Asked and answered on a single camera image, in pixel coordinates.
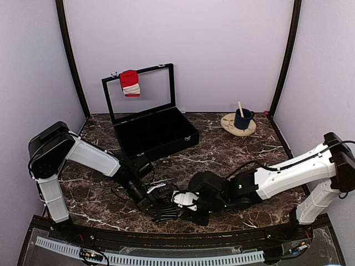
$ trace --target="white wall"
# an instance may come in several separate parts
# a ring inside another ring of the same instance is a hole
[[[27,171],[28,141],[58,120],[76,132],[84,123],[55,1],[1,1],[0,73],[0,264],[8,266],[43,209]]]
[[[254,111],[269,109],[293,0],[75,0],[66,5],[92,113],[108,112],[102,78],[160,63],[176,65],[182,111],[235,111],[239,100]]]
[[[355,140],[355,1],[303,1],[275,120],[295,156],[330,131]],[[355,261],[354,205],[350,193],[328,209],[348,265]]]

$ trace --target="open black box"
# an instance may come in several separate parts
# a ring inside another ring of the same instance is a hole
[[[118,119],[115,118],[108,83],[119,79],[120,75],[102,79],[112,124],[126,158],[144,154],[148,160],[155,161],[199,143],[199,132],[176,107],[174,65],[153,66],[137,70],[137,73],[166,68],[169,70],[170,103]]]

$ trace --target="red and white cloth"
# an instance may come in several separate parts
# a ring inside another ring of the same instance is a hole
[[[120,74],[121,87],[126,97],[139,97],[140,88],[138,74],[135,70],[127,70]]]

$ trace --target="brown marble surface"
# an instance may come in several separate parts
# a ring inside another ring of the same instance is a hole
[[[256,131],[248,137],[236,137],[220,125],[224,114],[185,114],[200,132],[200,143],[190,149],[153,162],[155,182],[166,181],[187,188],[198,171],[212,171],[224,177],[237,166],[258,159],[273,165],[287,159],[264,114],[256,114]],[[103,149],[119,152],[119,144],[108,115],[93,115],[82,137]],[[74,223],[96,228],[141,233],[213,233],[251,229],[286,223],[288,213],[305,199],[301,187],[282,192],[261,204],[239,212],[212,214],[206,227],[176,220],[154,223],[140,213],[124,192],[117,198],[110,191],[114,182],[102,174],[77,163],[67,162],[60,184]],[[144,178],[148,182],[151,174]]]

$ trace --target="black frame pole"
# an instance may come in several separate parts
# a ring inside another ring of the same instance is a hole
[[[300,18],[300,14],[301,14],[301,4],[302,4],[302,0],[295,0],[293,3],[291,26],[290,26],[290,32],[288,34],[285,56],[283,57],[280,76],[278,77],[278,82],[277,82],[275,94],[273,95],[271,107],[268,112],[268,114],[271,117],[273,117],[275,115],[278,103],[280,101],[282,89],[285,84],[285,80],[286,80],[286,76],[287,76],[287,72],[288,72],[288,67],[290,66],[293,46],[294,46],[295,40],[296,40],[298,20]]]
[[[88,103],[85,99],[84,90],[83,90],[82,84],[79,79],[77,65],[74,60],[74,54],[73,54],[72,45],[70,43],[67,20],[65,18],[64,3],[63,3],[63,0],[55,0],[55,3],[57,6],[57,14],[58,14],[60,32],[62,33],[64,49],[65,49],[65,53],[67,55],[70,72],[73,77],[74,86],[77,91],[78,98],[79,98],[80,104],[82,106],[84,115],[85,115],[86,119],[88,119],[90,117],[90,110],[89,110]]]

